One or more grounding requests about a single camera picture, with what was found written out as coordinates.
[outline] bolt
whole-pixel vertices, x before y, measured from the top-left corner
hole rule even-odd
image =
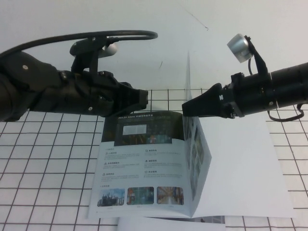
[[[61,75],[61,77],[62,77],[63,80],[67,80],[66,73],[61,72],[60,75]]]

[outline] black robotic arm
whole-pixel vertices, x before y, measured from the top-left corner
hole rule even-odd
[[[308,63],[269,73],[249,37],[238,34],[228,46],[241,63],[248,60],[250,76],[237,73],[231,76],[231,83],[225,87],[215,84],[182,105],[184,116],[235,118],[267,111],[269,117],[278,122],[304,116],[301,107],[308,103]],[[250,69],[253,56],[258,71],[254,75]],[[300,114],[294,117],[273,118],[269,113],[270,110],[295,104]]]
[[[115,42],[156,37],[150,31],[82,33],[40,39],[5,51],[0,54],[0,121],[16,121],[28,109],[103,117],[145,109],[148,92],[118,82],[110,72],[98,72],[98,59],[113,55]],[[59,71],[22,52],[38,45],[83,38],[70,50],[75,56],[71,71]]]

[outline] grid paper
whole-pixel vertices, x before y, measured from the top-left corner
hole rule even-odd
[[[142,112],[181,112],[183,100],[184,90],[150,90]],[[297,218],[225,217],[227,231],[308,231],[308,106],[302,109],[300,120],[267,121]],[[271,112],[295,114],[293,106]],[[116,231],[117,218],[86,219],[102,129],[98,116],[39,112],[0,123],[0,231]]]

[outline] white wall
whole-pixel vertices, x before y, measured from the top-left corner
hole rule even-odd
[[[182,89],[190,50],[192,87],[206,88],[248,74],[247,63],[239,64],[226,46],[237,33],[252,38],[270,71],[308,62],[307,6],[305,0],[1,0],[0,51],[56,35],[152,30],[159,38],[118,43],[100,69],[137,88]],[[69,69],[72,43],[27,52]]]

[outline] white sheet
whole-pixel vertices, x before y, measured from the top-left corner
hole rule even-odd
[[[157,218],[120,218],[118,231],[225,231],[225,224],[174,221]]]
[[[264,114],[200,121],[212,163],[194,217],[294,217]]]

